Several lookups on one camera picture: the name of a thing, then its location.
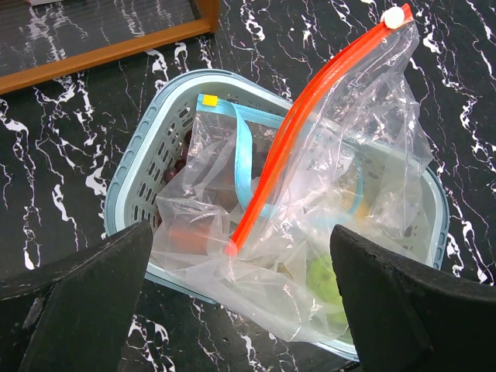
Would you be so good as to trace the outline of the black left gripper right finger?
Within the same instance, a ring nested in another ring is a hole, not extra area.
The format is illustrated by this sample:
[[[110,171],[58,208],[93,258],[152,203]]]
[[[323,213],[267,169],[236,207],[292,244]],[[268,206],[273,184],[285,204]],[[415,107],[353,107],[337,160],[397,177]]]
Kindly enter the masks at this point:
[[[493,371],[495,289],[336,226],[333,270],[363,371]]]

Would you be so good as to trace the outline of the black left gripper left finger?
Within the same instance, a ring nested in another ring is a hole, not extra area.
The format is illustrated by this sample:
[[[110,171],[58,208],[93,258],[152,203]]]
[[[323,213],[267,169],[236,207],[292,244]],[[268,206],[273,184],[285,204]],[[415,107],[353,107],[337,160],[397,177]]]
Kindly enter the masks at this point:
[[[3,371],[115,371],[140,296],[146,221],[1,282]]]

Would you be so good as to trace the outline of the green bumpy fruit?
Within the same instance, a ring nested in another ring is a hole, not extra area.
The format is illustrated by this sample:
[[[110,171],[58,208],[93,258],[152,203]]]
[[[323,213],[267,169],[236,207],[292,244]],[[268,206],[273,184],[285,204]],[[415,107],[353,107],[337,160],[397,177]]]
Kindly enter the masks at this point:
[[[308,288],[320,300],[335,308],[327,315],[328,321],[335,325],[347,326],[343,301],[330,257],[320,256],[310,260],[307,265],[306,281]]]

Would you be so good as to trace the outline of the red zipper clear bag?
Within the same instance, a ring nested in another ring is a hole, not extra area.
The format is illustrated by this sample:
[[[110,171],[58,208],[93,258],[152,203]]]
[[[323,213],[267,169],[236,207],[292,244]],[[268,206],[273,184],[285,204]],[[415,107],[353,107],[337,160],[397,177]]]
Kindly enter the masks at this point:
[[[332,58],[284,114],[200,94],[187,162],[159,193],[156,265],[287,341],[340,337],[338,225],[401,253],[431,162],[405,68],[409,5]]]

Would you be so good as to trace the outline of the blue zipper clear bag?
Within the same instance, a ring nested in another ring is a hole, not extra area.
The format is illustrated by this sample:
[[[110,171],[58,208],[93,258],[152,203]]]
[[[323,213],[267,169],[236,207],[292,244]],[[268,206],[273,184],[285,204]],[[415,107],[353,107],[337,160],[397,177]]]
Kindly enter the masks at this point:
[[[214,95],[199,95],[185,166],[159,194],[162,220],[203,233],[214,223],[237,225],[255,195],[283,120]],[[324,126],[315,129],[282,174],[291,178],[274,188],[262,218],[288,215],[331,229],[367,210],[355,148]]]

